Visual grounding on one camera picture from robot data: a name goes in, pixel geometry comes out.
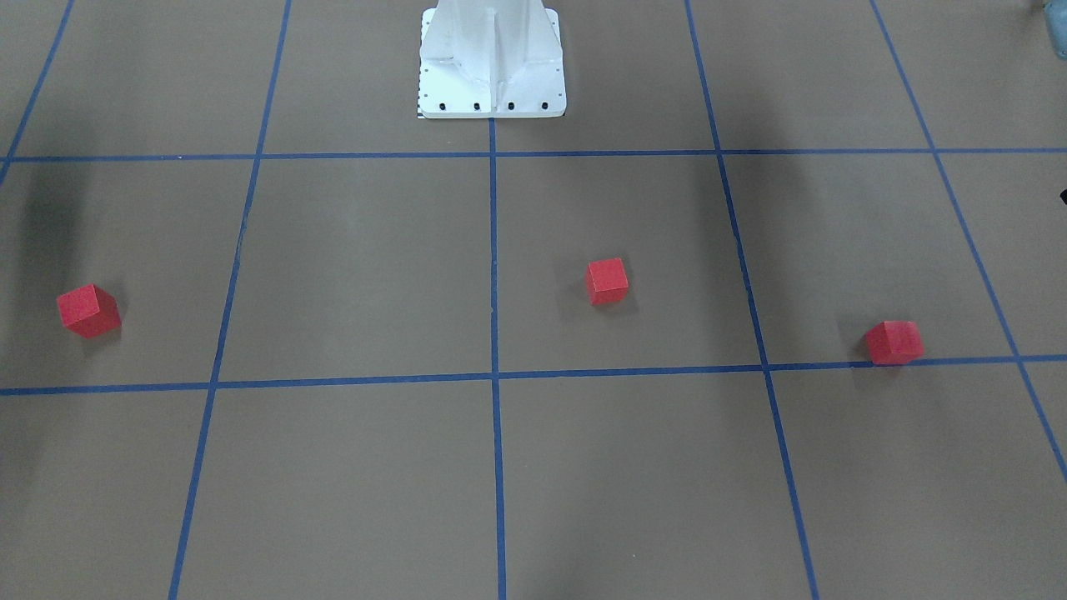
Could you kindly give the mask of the red block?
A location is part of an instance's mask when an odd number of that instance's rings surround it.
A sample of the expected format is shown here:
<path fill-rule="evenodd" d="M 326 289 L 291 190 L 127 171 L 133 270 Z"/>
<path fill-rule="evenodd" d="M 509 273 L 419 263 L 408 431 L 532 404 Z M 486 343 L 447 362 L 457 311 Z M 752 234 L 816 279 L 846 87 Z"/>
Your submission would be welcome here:
<path fill-rule="evenodd" d="M 117 300 L 94 284 L 62 293 L 55 304 L 65 329 L 81 338 L 101 337 L 122 326 Z"/>
<path fill-rule="evenodd" d="M 869 360 L 876 366 L 908 364 L 925 353 L 915 322 L 880 322 L 865 332 Z"/>
<path fill-rule="evenodd" d="M 624 260 L 614 257 L 588 262 L 584 286 L 591 305 L 621 303 L 630 293 L 630 278 Z"/>

